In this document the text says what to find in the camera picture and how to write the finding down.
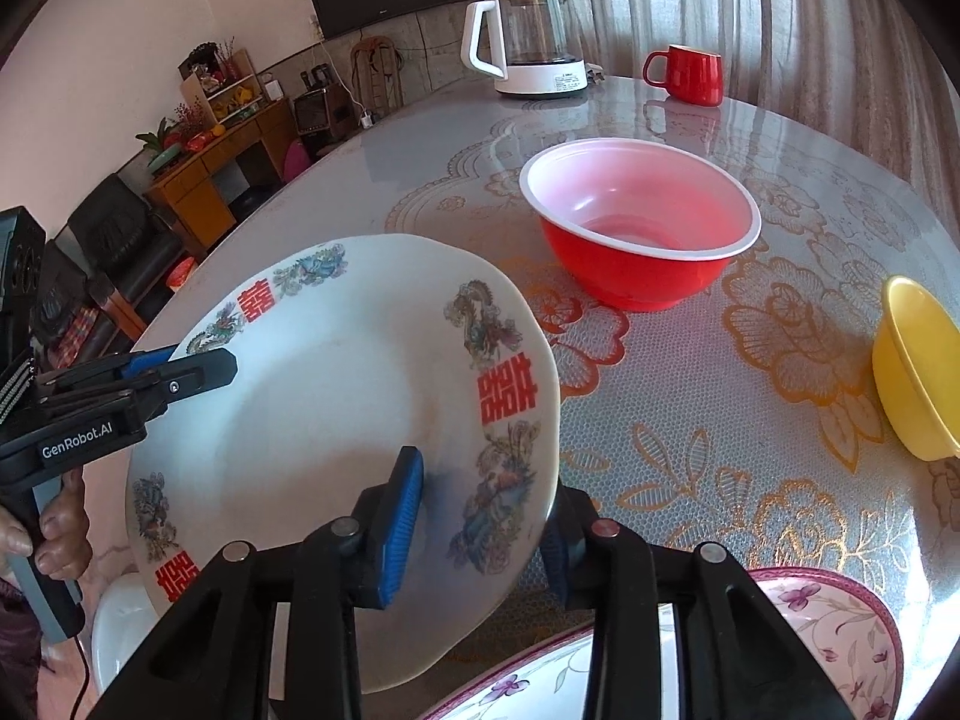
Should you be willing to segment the person's left hand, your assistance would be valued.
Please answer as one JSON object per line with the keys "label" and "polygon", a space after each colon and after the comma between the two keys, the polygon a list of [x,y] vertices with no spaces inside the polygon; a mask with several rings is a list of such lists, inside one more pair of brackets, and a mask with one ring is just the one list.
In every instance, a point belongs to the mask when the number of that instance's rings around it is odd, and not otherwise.
{"label": "person's left hand", "polygon": [[43,539],[34,546],[28,530],[7,509],[2,511],[2,556],[37,554],[36,566],[53,580],[78,580],[93,557],[88,541],[89,517],[85,509],[82,468],[62,476],[62,489],[39,518]]}

